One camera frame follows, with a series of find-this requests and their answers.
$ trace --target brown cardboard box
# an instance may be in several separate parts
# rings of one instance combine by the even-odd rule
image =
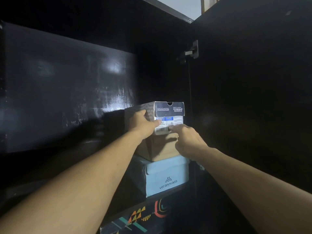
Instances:
[[[144,139],[135,153],[149,161],[159,161],[179,155],[175,148],[178,134],[151,135]]]

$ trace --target cabinet hinge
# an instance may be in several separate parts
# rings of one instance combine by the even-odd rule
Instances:
[[[193,59],[198,58],[198,40],[193,42],[193,46],[189,49],[189,51],[184,51],[177,57],[177,61],[180,64],[184,64],[186,62],[186,58],[192,57]]]

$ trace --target blue label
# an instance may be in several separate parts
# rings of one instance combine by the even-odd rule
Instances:
[[[156,117],[156,120],[173,121],[174,117]]]

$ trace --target light blue shoe box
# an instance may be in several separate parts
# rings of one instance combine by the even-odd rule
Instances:
[[[149,197],[187,182],[189,162],[181,155],[156,162],[134,155],[126,174]]]

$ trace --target left hand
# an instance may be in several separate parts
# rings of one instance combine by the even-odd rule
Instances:
[[[161,120],[147,121],[144,117],[145,113],[146,110],[138,111],[130,118],[129,131],[136,132],[140,140],[149,137],[161,124]]]

